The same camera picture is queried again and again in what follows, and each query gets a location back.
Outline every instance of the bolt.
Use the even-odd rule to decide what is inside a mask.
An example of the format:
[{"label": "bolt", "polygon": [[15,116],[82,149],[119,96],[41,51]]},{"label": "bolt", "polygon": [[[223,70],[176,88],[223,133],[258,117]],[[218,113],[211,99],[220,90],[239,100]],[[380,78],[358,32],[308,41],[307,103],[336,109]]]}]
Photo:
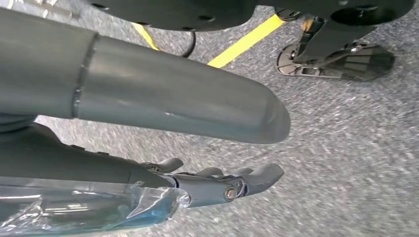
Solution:
[{"label": "bolt", "polygon": [[351,49],[351,53],[356,53],[362,49],[362,46],[357,45]]},{"label": "bolt", "polygon": [[342,1],[339,1],[339,5],[345,6],[346,4],[348,4],[348,2],[349,1],[347,1],[347,0],[342,0]]},{"label": "bolt", "polygon": [[291,54],[290,54],[290,60],[293,60],[296,55],[297,55],[297,53],[295,51],[292,51]]},{"label": "bolt", "polygon": [[237,197],[237,190],[235,188],[228,187],[225,190],[225,199],[227,201],[232,201],[232,200],[236,199],[236,197]]}]

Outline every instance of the black cable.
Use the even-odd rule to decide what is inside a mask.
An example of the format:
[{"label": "black cable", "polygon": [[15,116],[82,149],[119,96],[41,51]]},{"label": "black cable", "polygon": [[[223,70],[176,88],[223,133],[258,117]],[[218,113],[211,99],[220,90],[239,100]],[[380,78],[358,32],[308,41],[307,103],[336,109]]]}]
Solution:
[{"label": "black cable", "polygon": [[182,55],[180,55],[181,57],[184,57],[184,58],[188,58],[189,56],[191,56],[196,46],[196,33],[193,31],[190,31],[190,33],[191,33],[191,41],[189,43],[189,47],[186,49],[184,53],[182,53]]}]

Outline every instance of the screw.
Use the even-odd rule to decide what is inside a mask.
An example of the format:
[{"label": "screw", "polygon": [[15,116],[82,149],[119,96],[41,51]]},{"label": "screw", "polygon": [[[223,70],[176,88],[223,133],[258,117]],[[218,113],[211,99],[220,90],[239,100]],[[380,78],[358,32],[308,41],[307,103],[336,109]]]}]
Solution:
[{"label": "screw", "polygon": [[349,1],[347,1],[347,0],[342,0],[342,1],[339,1],[339,5],[345,6],[346,4],[348,4],[348,2]]},{"label": "screw", "polygon": [[233,187],[228,187],[228,188],[225,190],[225,199],[226,199],[227,201],[232,201],[232,200],[236,199],[236,197],[237,197],[237,191],[236,191],[236,189],[235,189],[235,188],[233,188]]}]

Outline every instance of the gray carpet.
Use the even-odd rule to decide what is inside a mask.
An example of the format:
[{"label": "gray carpet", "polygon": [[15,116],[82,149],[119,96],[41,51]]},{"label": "gray carpet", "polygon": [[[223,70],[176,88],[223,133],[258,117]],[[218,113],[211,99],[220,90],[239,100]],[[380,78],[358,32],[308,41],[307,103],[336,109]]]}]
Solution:
[{"label": "gray carpet", "polygon": [[[74,25],[145,45],[129,23],[86,8]],[[31,7],[15,9],[33,14]],[[273,14],[259,7],[248,23],[199,33],[192,59],[208,62]],[[366,36],[395,53],[391,74],[373,82],[280,76],[280,50],[299,35],[287,23],[223,69],[271,88],[292,116],[290,137],[249,145],[150,129],[80,120],[39,118],[68,144],[116,156],[159,161],[179,157],[183,170],[233,170],[266,162],[285,176],[269,191],[229,205],[187,209],[135,237],[417,237],[419,233],[419,7]],[[184,33],[151,30],[164,50],[179,53]]]}]

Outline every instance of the robotic hand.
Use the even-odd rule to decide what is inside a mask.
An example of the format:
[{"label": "robotic hand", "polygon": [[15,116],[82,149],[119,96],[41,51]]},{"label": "robotic hand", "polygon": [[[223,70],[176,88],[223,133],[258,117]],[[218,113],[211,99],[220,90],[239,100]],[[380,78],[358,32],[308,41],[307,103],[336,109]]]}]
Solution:
[{"label": "robotic hand", "polygon": [[277,164],[265,164],[255,170],[241,168],[232,174],[225,175],[221,169],[210,167],[197,173],[168,174],[180,168],[183,162],[171,158],[161,163],[141,163],[147,170],[164,177],[174,188],[185,190],[189,197],[188,207],[198,207],[228,203],[261,193],[274,185],[284,174]]}]

